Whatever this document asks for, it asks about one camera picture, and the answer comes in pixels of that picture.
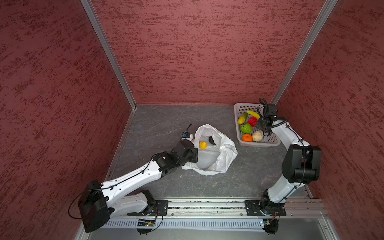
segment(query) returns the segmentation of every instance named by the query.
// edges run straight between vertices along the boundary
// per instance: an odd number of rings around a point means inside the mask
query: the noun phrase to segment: potato
[[[252,135],[252,139],[255,142],[260,142],[263,140],[263,132],[262,131],[257,131]]]

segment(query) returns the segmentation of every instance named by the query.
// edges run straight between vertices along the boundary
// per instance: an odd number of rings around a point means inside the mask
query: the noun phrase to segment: black mounting plate
[[[161,213],[163,216],[166,216],[168,211],[168,200],[155,200],[155,201],[156,203],[153,209],[157,207],[157,211]],[[151,212],[150,214],[144,214],[141,212],[131,212],[127,215],[128,216],[154,216],[155,213]]]
[[[260,205],[259,200],[246,200],[245,203],[245,210],[247,211],[247,216],[263,216],[267,217],[266,215],[262,214],[260,211]],[[282,206],[280,208],[276,208],[276,216],[287,216],[287,213],[285,212],[285,208]]]

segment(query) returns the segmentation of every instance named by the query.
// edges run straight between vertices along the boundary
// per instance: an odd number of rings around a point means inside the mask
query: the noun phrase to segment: gray floor
[[[90,240],[324,240],[326,239],[317,219],[280,219],[276,236],[265,232],[209,231],[188,229],[156,229],[153,233],[140,235],[136,229],[100,228],[91,233]]]
[[[142,166],[155,153],[174,148],[190,123],[189,131],[193,134],[199,126],[208,123],[235,143],[238,156],[228,171],[205,176],[179,168],[134,193],[149,190],[155,198],[258,197],[280,177],[286,149],[282,144],[268,148],[240,146],[233,106],[185,105],[138,106],[113,177]],[[307,192],[302,187],[294,195],[307,196]]]

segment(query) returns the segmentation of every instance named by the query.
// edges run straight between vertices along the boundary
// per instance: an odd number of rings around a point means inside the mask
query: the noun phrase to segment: perforated basket
[[[237,123],[237,120],[246,111],[251,110],[251,111],[257,112],[256,110],[257,108],[259,108],[260,113],[263,114],[263,106],[260,104],[236,103],[234,106],[236,133],[237,133],[237,139],[239,140],[240,145],[249,146],[249,147],[270,147],[270,146],[280,145],[280,139],[274,133],[271,133],[269,136],[263,136],[263,139],[260,142],[244,142],[241,140],[244,133],[240,130],[240,125]],[[247,119],[245,120],[245,123],[248,122],[248,119],[250,119],[251,117],[252,117],[251,115],[248,115]],[[253,127],[252,132],[250,134],[252,135],[256,131],[260,131],[260,129]]]

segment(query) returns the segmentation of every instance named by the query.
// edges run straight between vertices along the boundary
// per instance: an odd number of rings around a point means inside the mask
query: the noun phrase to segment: metal corner post
[[[119,63],[116,59],[116,56],[112,51],[112,48],[109,44],[107,36],[104,33],[103,27],[101,26],[101,23],[99,21],[99,18],[97,17],[96,11],[92,5],[91,0],[80,0],[80,1],[81,1],[82,5],[85,9],[85,12],[88,15],[89,20],[91,21],[93,29],[95,30],[96,35],[99,38],[99,41],[100,41],[100,43],[101,43],[101,45],[105,51],[105,54],[107,55],[108,60],[111,63],[113,70],[115,71],[115,74],[116,74],[116,76],[117,76],[117,78],[121,84],[121,87],[122,87],[125,95],[127,96],[129,104],[131,105],[132,109],[135,109],[136,108],[136,102],[133,99],[133,95],[132,95],[132,93],[129,89],[129,86],[127,84],[127,81],[125,80],[125,77],[121,71],[121,68],[120,68]]]
[[[303,61],[305,55],[311,48],[314,40],[316,39],[317,35],[319,34],[321,28],[324,26],[325,21],[328,19],[329,15],[331,14],[334,6],[336,5],[338,0],[326,0],[323,7],[321,8],[319,15],[317,16],[315,22],[313,23],[307,37],[305,38],[303,44],[301,45],[301,48],[299,52],[296,55],[296,58],[294,59],[291,67],[289,68],[287,74],[285,75],[283,82],[281,83],[280,87],[277,89],[277,92],[275,93],[271,104],[277,104],[281,96],[283,95],[284,90],[287,88],[288,84],[290,83],[291,79],[293,78],[293,75],[295,74],[297,68],[300,66],[301,62]]]

